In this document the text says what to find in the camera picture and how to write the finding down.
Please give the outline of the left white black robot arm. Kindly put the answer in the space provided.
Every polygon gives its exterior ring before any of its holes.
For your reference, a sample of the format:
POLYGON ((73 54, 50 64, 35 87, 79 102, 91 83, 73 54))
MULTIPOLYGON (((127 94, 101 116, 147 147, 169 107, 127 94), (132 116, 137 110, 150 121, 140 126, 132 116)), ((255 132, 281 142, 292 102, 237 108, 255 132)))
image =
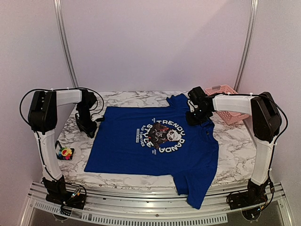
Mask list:
POLYGON ((43 177, 49 181, 62 178, 55 150, 55 128, 57 108, 75 104, 78 115, 76 124, 81 132, 93 138, 97 123, 92 120, 90 109, 97 102, 96 92, 88 88, 73 89, 35 89, 28 113, 28 124, 37 140, 43 177))

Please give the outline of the right aluminium corner post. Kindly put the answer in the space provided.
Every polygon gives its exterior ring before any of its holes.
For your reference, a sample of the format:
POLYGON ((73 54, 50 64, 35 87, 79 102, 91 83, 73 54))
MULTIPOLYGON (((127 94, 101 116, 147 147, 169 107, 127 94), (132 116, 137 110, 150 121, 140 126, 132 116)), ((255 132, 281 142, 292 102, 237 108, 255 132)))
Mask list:
POLYGON ((248 59, 248 55, 249 55, 250 46, 252 43, 253 32, 254 32, 255 23, 256 23, 257 10, 258 10, 258 3, 259 3, 258 0, 251 0, 250 15, 249 15, 247 32, 246 32, 246 40, 244 43, 244 48, 243 48, 240 64, 238 67, 237 78, 236 78, 234 88, 233 88, 236 92, 239 91, 239 87, 241 85, 241 81, 243 78, 243 74, 245 71, 245 67, 246 67, 246 63, 247 63, 247 59, 248 59))

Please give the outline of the aluminium front rail frame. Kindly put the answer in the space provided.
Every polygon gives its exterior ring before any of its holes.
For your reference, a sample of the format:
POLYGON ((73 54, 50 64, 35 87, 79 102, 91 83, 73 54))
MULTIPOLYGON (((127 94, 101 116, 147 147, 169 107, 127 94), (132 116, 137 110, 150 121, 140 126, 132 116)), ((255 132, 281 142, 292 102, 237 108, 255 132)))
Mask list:
POLYGON ((46 201, 46 189, 34 182, 28 192, 22 226, 292 226, 294 221, 284 190, 275 184, 267 192, 269 206, 259 216, 255 206, 232 210, 229 194, 241 194, 246 183, 211 187, 199 210, 186 202, 186 196, 173 189, 149 190, 91 188, 84 209, 60 212, 57 204, 46 201))

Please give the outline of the aluminium corner post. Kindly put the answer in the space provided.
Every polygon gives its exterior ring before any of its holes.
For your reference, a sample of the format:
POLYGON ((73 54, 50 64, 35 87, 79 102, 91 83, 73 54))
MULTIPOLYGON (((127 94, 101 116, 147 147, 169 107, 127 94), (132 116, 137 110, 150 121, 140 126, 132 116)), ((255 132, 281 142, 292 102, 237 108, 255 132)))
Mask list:
POLYGON ((250 46, 252 43, 253 32, 254 32, 255 23, 256 23, 257 10, 258 10, 258 3, 259 3, 258 0, 251 0, 250 15, 249 15, 247 32, 246 32, 246 40, 244 43, 244 48, 243 48, 240 64, 238 67, 237 78, 236 78, 234 88, 233 88, 236 92, 239 91, 239 87, 241 85, 241 81, 243 78, 243 74, 245 71, 245 67, 246 67, 246 63, 247 63, 247 59, 248 59, 248 55, 249 55, 250 46))
POLYGON ((65 57, 67 69, 69 72, 69 76, 71 79, 71 83, 73 87, 77 88, 79 86, 75 70, 73 67, 72 63, 72 58, 70 54, 70 49, 68 45, 68 40, 67 40, 67 35, 66 35, 66 30, 64 26, 64 20, 63 20, 63 11, 62 11, 62 4, 60 0, 54 0, 54 9, 55 9, 55 16, 56 16, 56 21, 57 21, 57 27, 58 27, 58 32, 62 44, 62 49, 63 49, 63 54, 65 57))

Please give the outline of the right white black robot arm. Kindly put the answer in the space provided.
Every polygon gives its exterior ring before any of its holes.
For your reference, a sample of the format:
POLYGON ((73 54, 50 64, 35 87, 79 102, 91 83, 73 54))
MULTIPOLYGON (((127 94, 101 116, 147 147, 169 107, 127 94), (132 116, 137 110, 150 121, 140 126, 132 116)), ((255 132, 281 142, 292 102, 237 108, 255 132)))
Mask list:
POLYGON ((215 93, 207 95, 201 87, 188 92, 189 125, 205 123, 214 112, 235 112, 252 117, 256 157, 250 183, 262 186, 268 182, 274 146, 280 135, 282 118, 269 92, 261 94, 215 93))

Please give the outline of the blue printed t-shirt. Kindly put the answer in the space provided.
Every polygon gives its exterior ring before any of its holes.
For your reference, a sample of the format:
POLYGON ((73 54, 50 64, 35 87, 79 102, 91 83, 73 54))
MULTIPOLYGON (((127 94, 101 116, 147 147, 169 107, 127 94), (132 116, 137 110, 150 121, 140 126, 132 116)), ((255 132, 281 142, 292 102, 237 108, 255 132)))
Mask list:
POLYGON ((84 171, 170 175, 178 194, 200 209, 218 165, 214 123, 189 125, 184 94, 167 102, 165 107, 107 107, 84 171))

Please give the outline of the black box with flower brooch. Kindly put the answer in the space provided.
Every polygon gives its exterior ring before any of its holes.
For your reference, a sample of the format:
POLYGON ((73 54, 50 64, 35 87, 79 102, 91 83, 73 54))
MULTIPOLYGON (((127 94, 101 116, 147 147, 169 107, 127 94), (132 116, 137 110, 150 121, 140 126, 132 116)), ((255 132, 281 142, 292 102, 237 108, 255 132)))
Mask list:
POLYGON ((56 157, 58 160, 71 161, 75 152, 74 148, 63 147, 57 140, 55 143, 56 157))

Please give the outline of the left aluminium corner post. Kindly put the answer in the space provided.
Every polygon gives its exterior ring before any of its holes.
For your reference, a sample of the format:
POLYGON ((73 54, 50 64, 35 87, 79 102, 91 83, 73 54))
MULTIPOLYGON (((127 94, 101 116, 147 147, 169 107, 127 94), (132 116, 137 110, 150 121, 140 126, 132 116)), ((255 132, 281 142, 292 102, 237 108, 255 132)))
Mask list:
POLYGON ((57 27, 58 27, 58 32, 62 44, 62 49, 63 49, 63 54, 65 57, 67 69, 69 72, 69 76, 71 79, 71 83, 73 87, 77 88, 79 86, 75 70, 73 67, 72 63, 72 58, 70 54, 70 49, 68 45, 68 40, 67 40, 67 35, 66 35, 66 30, 64 26, 64 20, 63 20, 63 11, 62 11, 62 4, 60 0, 54 0, 54 9, 55 9, 55 16, 56 16, 56 21, 57 21, 57 27))

